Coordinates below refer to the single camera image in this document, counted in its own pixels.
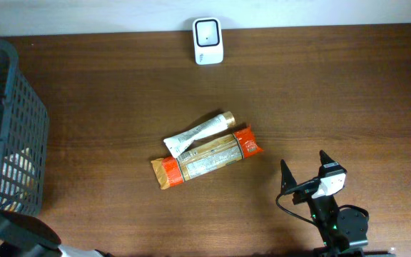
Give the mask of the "white tube gold cap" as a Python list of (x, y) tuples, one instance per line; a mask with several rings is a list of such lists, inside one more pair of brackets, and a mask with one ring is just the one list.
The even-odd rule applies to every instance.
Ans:
[(235, 126), (230, 111), (219, 114), (208, 121), (178, 135), (163, 140), (172, 157), (178, 158), (194, 141), (207, 138)]

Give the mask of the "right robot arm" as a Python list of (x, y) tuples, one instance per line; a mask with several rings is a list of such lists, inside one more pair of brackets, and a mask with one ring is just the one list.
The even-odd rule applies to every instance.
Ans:
[[(318, 229), (323, 247), (314, 249), (314, 256), (364, 256), (362, 248), (368, 244), (370, 215), (361, 207), (337, 204), (334, 195), (344, 189), (347, 170), (323, 150), (319, 155), (318, 175), (303, 183), (296, 182), (284, 160), (280, 162), (281, 189), (275, 199), (276, 205)], [(287, 195), (293, 197), (295, 205), (306, 203), (309, 206), (310, 220), (280, 205), (280, 198)]]

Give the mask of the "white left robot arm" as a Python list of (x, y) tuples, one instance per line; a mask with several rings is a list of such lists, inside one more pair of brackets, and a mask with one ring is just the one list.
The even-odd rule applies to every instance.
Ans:
[(85, 251), (63, 245), (59, 236), (33, 216), (0, 210), (0, 256), (105, 257), (100, 250)]

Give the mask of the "orange spaghetti packet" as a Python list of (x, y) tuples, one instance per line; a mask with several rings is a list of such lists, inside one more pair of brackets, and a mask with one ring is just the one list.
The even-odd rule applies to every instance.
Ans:
[(250, 126), (182, 153), (151, 162), (161, 189), (167, 189), (262, 152)]

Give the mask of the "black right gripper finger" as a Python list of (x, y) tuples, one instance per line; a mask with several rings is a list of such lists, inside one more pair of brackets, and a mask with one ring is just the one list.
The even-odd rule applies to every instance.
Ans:
[(280, 193), (282, 195), (288, 195), (293, 192), (293, 189), (297, 186), (297, 182), (294, 179), (292, 172), (288, 168), (287, 163), (282, 159), (280, 161), (280, 167), (281, 167), (281, 189)]
[(324, 150), (320, 150), (320, 162), (319, 177), (326, 178), (340, 173), (340, 164), (330, 158)]

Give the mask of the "cream snack bag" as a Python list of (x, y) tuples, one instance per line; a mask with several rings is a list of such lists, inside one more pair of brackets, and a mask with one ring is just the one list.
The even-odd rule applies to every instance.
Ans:
[(36, 169), (30, 148), (12, 153), (3, 160), (0, 180), (0, 208), (5, 211), (30, 212), (36, 203)]

